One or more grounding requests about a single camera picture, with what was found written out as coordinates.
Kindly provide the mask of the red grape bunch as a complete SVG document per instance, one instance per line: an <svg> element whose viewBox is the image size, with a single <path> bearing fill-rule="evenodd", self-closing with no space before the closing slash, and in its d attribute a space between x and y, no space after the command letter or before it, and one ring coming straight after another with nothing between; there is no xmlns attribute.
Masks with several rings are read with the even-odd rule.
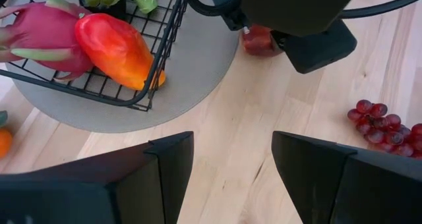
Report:
<svg viewBox="0 0 422 224"><path fill-rule="evenodd" d="M359 100L347 112L347 118L369 143L370 147L389 154L422 160L422 123L411 128L402 124L397 114L389 114L388 106Z"/></svg>

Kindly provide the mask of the pink dragon fruit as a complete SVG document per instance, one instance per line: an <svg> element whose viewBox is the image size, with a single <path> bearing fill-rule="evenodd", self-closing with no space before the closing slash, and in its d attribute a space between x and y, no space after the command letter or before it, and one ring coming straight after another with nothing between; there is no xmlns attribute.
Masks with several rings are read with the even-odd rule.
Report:
<svg viewBox="0 0 422 224"><path fill-rule="evenodd" d="M16 13L0 27L0 63L31 59L49 69L67 72L56 81L70 81L94 64L76 40L76 22L91 12L66 0L47 0L0 9L0 19Z"/></svg>

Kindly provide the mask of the red orange mango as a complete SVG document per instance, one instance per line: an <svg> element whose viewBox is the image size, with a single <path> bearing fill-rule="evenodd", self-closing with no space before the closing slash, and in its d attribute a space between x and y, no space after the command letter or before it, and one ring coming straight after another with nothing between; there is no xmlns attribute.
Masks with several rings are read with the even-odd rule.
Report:
<svg viewBox="0 0 422 224"><path fill-rule="evenodd" d="M75 24L81 48L115 82L142 90L154 57L136 28L105 13L86 15Z"/></svg>

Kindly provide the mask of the red apple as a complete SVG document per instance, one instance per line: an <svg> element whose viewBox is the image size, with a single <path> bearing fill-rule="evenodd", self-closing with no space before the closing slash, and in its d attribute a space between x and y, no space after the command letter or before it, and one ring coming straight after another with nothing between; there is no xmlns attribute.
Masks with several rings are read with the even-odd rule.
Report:
<svg viewBox="0 0 422 224"><path fill-rule="evenodd" d="M243 49L249 55L274 57L284 51L278 47L271 36L271 29L253 24L241 32Z"/></svg>

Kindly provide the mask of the tangerine cluster with leaves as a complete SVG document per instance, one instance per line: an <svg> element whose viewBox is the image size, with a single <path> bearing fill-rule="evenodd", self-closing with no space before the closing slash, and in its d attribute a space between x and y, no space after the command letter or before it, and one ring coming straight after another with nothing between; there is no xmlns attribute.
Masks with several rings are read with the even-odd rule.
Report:
<svg viewBox="0 0 422 224"><path fill-rule="evenodd" d="M7 111L0 111L0 159L3 159L8 154L13 143L13 136L5 127L7 119Z"/></svg>

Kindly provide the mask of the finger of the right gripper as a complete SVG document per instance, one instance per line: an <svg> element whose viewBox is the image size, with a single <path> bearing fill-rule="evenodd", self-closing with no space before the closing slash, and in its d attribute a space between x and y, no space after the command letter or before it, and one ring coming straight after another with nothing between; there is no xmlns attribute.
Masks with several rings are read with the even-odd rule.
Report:
<svg viewBox="0 0 422 224"><path fill-rule="evenodd" d="M221 17L231 31L243 30L251 26L249 19L239 6L222 10Z"/></svg>
<svg viewBox="0 0 422 224"><path fill-rule="evenodd" d="M303 37L273 30L272 39L301 74L335 63L350 55L357 46L355 36L343 20L335 20L321 33Z"/></svg>

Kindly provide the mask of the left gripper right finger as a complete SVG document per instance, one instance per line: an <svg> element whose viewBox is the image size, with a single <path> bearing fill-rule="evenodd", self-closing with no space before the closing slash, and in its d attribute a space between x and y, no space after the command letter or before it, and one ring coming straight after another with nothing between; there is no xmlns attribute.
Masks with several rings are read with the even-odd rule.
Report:
<svg viewBox="0 0 422 224"><path fill-rule="evenodd" d="M272 155L303 224L422 224L422 160L282 131Z"/></svg>

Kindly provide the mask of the round grey mat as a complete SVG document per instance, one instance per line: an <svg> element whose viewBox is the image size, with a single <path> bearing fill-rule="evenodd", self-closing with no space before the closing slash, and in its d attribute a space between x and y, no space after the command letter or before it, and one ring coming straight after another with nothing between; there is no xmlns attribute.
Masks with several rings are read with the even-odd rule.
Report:
<svg viewBox="0 0 422 224"><path fill-rule="evenodd" d="M222 19L205 17L187 5L165 67L166 81L152 108L138 111L80 98L63 92L34 90L0 78L0 93L13 83L22 95L51 118L92 132L131 132L157 126L192 109L226 74L238 45L238 34Z"/></svg>

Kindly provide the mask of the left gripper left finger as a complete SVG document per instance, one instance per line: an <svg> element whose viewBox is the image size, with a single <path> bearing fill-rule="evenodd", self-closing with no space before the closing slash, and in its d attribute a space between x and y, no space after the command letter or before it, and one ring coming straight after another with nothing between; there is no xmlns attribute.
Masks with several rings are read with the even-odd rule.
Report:
<svg viewBox="0 0 422 224"><path fill-rule="evenodd" d="M194 134L0 175L0 224L177 224Z"/></svg>

